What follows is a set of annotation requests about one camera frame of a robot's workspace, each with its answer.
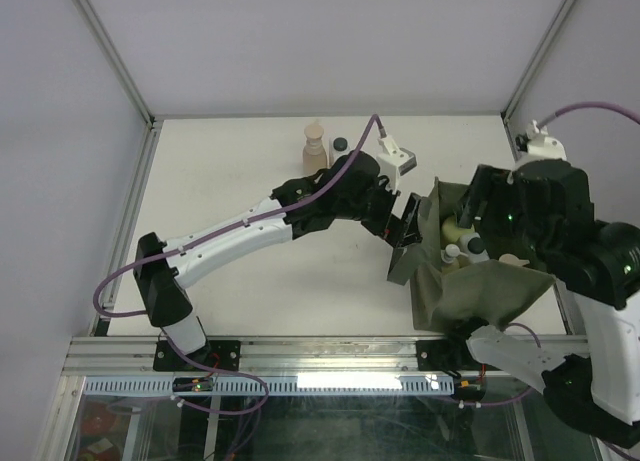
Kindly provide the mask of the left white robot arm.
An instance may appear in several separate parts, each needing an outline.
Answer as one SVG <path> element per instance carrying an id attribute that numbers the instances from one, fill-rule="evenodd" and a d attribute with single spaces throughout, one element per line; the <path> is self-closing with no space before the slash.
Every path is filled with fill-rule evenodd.
<path id="1" fill-rule="evenodd" d="M 152 326 L 175 346 L 188 369 L 206 364 L 210 347 L 187 290 L 214 270 L 254 251 L 324 231 L 336 220 L 360 223 L 393 248 L 419 241 L 417 196 L 403 215 L 392 210 L 402 176 L 417 165 L 399 148 L 372 157 L 340 157 L 330 168 L 290 179 L 245 213 L 197 234 L 161 240 L 151 232 L 137 244 L 133 276 Z"/>

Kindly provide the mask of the olive green canvas bag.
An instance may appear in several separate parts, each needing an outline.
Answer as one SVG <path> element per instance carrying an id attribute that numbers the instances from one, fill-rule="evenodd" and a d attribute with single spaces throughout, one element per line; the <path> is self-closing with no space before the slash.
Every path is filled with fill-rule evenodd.
<path id="1" fill-rule="evenodd" d="M 491 241 L 489 258 L 478 263 L 465 261 L 446 271 L 442 261 L 442 224 L 454 215 L 467 186 L 434 181 L 429 195 L 414 197 L 419 202 L 419 242 L 393 251 L 387 280 L 410 289 L 412 324 L 418 331 L 448 333 L 471 318 L 480 318 L 498 328 L 526 312 L 547 293 L 555 279 L 531 267 L 498 260 L 504 245 Z"/>

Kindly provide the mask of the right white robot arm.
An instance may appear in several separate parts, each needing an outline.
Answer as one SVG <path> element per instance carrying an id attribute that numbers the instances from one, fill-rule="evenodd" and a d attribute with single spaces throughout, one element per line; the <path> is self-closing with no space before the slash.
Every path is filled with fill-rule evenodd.
<path id="1" fill-rule="evenodd" d="M 452 364 L 495 367 L 538 391 L 572 429 L 630 449 L 639 443 L 639 230 L 599 220 L 585 171 L 560 159 L 479 166 L 457 207 L 463 227 L 508 241 L 572 301 L 568 329 L 585 354 L 509 336 L 486 315 L 447 335 Z"/>

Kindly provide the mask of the yellow-green lotion bottle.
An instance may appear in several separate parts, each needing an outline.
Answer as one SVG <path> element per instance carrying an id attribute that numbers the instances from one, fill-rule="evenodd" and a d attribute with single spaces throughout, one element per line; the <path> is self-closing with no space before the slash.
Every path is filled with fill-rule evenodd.
<path id="1" fill-rule="evenodd" d="M 440 227 L 441 247 L 445 248 L 449 244 L 457 244 L 462 236 L 474 232 L 474 227 L 461 228 L 456 224 L 456 217 L 454 215 L 449 216 L 442 222 Z"/>

